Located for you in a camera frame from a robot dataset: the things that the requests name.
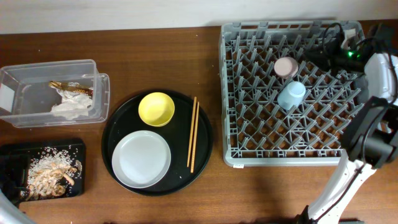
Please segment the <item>pink cup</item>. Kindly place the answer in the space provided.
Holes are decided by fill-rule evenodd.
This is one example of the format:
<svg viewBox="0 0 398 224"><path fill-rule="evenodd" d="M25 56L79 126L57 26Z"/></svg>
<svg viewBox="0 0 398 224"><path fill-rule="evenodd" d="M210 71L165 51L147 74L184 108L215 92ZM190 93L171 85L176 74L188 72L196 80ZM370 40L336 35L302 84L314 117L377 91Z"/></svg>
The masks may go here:
<svg viewBox="0 0 398 224"><path fill-rule="evenodd" d="M282 57L274 64L275 73L283 79L294 77L297 74L298 69L299 65L292 57Z"/></svg>

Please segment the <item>blue cup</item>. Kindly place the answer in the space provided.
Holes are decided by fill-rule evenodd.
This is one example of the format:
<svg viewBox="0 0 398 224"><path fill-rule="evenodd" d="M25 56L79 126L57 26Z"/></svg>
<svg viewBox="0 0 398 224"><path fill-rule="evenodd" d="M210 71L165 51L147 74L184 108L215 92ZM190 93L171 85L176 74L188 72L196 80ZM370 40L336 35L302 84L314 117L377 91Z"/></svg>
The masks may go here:
<svg viewBox="0 0 398 224"><path fill-rule="evenodd" d="M293 106L301 104L304 95L306 93L306 87L300 82L290 82L278 95L277 102L279 106L284 110L289 110Z"/></svg>

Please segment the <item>wooden chopstick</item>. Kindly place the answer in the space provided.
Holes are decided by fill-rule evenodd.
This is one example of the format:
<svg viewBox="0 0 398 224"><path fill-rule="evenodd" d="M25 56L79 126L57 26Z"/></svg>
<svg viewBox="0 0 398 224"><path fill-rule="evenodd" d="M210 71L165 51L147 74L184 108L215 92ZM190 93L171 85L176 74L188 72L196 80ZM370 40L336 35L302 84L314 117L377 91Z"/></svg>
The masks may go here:
<svg viewBox="0 0 398 224"><path fill-rule="evenodd" d="M193 99L193 110L192 110L192 120L190 126L190 138L188 142L188 157L187 157L187 167L190 165L190 157L191 157L191 150L192 150L192 141L193 141L193 129L195 125L195 113L196 113L196 106L197 105L197 97L195 96Z"/></svg>
<svg viewBox="0 0 398 224"><path fill-rule="evenodd" d="M190 173L193 173L194 171L194 165L195 165L195 154L196 154L196 145L197 145L197 133L198 133L198 117L199 117L199 109L200 109L200 103L197 102L197 108L196 108L196 117L195 117L195 127L194 127L194 132L193 132L193 149L192 149L192 161L191 161L191 166L190 166Z"/></svg>

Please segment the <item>yellow bowl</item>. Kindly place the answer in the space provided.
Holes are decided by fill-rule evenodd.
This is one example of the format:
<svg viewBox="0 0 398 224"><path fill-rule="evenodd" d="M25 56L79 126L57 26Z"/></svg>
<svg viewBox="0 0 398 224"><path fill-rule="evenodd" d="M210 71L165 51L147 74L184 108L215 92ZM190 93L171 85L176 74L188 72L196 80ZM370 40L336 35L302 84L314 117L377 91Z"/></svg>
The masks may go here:
<svg viewBox="0 0 398 224"><path fill-rule="evenodd" d="M153 127L162 127L168 124L175 112L173 99L161 92L149 93L140 101L138 113L140 119Z"/></svg>

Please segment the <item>grey plate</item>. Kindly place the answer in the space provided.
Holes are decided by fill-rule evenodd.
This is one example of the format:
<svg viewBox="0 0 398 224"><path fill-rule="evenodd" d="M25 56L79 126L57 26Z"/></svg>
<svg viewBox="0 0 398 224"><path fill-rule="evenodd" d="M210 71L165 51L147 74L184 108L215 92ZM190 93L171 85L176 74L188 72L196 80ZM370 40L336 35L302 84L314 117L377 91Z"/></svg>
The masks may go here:
<svg viewBox="0 0 398 224"><path fill-rule="evenodd" d="M111 165L122 184L144 189L158 183L168 172L171 151L166 140L152 131L135 131L115 147Z"/></svg>

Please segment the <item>brown snack wrapper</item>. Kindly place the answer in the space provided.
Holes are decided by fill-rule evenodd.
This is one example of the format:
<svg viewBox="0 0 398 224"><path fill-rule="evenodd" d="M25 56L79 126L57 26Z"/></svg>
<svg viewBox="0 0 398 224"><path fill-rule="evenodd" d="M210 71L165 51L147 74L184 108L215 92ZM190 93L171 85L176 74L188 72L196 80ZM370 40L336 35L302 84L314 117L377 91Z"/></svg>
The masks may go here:
<svg viewBox="0 0 398 224"><path fill-rule="evenodd" d="M80 85L80 84L73 84L73 83L65 83L65 82L56 82L50 81L49 87L56 88L63 91L70 91L74 93L81 93L88 96L93 96L93 90L90 87Z"/></svg>

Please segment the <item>white tissue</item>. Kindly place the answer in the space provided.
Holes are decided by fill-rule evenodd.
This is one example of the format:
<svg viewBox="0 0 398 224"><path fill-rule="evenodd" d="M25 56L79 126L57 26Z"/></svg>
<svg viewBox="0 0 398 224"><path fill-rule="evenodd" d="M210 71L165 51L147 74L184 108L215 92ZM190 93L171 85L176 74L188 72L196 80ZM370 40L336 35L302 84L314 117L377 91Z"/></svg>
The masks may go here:
<svg viewBox="0 0 398 224"><path fill-rule="evenodd" d="M60 104L52 106L52 113L56 113L57 116L63 116L66 120L73 120L79 116L88 116L88 109L93 104L92 96L54 89L62 99Z"/></svg>

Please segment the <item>food scraps and rice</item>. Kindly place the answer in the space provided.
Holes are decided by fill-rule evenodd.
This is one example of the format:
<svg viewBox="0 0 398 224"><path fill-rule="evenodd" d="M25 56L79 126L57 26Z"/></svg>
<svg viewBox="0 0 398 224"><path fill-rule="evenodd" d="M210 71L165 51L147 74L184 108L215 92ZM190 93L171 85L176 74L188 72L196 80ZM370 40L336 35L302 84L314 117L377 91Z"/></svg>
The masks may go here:
<svg viewBox="0 0 398 224"><path fill-rule="evenodd" d="M71 196L72 188L82 179L83 164L77 153L66 149L45 147L34 154L27 172L24 200L43 200Z"/></svg>

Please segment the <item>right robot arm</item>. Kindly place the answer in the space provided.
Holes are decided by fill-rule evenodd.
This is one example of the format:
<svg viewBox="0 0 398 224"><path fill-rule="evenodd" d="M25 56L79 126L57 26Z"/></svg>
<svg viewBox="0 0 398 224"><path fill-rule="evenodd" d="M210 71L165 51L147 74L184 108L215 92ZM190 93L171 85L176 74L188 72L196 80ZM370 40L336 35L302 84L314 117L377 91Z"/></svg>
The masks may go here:
<svg viewBox="0 0 398 224"><path fill-rule="evenodd" d="M365 39L341 45L340 29L334 40L323 40L304 52L307 60L333 78L339 70L361 72L375 79L377 89L340 137L343 148L338 167L321 195L298 214L295 223L339 223L345 208L360 186L384 164L397 158L397 57L391 53L394 29L380 23Z"/></svg>

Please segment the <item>grey dishwasher rack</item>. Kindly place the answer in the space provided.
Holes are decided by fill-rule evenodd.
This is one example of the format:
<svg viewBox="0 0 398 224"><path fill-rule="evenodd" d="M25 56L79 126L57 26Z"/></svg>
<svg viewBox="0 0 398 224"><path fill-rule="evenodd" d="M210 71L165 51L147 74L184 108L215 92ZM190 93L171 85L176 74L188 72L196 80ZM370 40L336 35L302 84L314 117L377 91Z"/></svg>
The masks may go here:
<svg viewBox="0 0 398 224"><path fill-rule="evenodd" d="M222 97L223 157L227 165L334 166L339 141L363 107L357 73L336 78L304 57L304 52L342 29L364 32L358 21L232 22L221 27L219 41ZM282 109L277 98L288 81L274 64L282 57L298 63L295 81L305 85L298 106Z"/></svg>

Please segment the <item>clear plastic waste bin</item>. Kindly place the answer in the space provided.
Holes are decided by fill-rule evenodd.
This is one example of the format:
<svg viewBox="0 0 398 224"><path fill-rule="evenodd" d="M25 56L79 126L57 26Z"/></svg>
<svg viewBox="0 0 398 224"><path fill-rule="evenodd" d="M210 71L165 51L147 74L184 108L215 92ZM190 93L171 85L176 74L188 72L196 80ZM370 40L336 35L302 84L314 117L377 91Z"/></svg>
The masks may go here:
<svg viewBox="0 0 398 224"><path fill-rule="evenodd" d="M79 84L91 90L91 105L54 111L54 106L62 104L62 96L50 82ZM1 68L1 119L16 128L100 123L108 117L109 101L109 77L100 73L91 59Z"/></svg>

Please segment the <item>small white table label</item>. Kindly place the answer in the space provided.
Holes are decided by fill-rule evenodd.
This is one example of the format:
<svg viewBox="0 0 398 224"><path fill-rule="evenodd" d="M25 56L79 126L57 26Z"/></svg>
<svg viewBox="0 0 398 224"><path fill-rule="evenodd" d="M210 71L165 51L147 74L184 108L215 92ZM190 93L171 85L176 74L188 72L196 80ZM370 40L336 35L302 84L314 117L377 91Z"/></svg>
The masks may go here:
<svg viewBox="0 0 398 224"><path fill-rule="evenodd" d="M244 164L234 164L233 168L234 169L243 169L244 168Z"/></svg>

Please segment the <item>black rectangular food tray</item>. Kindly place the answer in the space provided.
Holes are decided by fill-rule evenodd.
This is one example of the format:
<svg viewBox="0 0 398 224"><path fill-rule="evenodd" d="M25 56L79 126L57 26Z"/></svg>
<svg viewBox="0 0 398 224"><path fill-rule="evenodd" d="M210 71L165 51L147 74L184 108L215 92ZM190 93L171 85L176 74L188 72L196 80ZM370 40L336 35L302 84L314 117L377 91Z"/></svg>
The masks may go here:
<svg viewBox="0 0 398 224"><path fill-rule="evenodd" d="M82 179L78 181L78 185L72 188L71 196L75 197L81 195L84 192L84 178L85 178L85 157L86 157L86 146L81 139L62 139L62 140L51 140L42 142L24 142L19 144L6 144L1 146L1 156L5 155L23 155L30 157L30 164L33 158L38 158L34 154L39 152L40 149L45 147L56 147L57 149L66 149L70 153L76 152L77 159L83 164Z"/></svg>

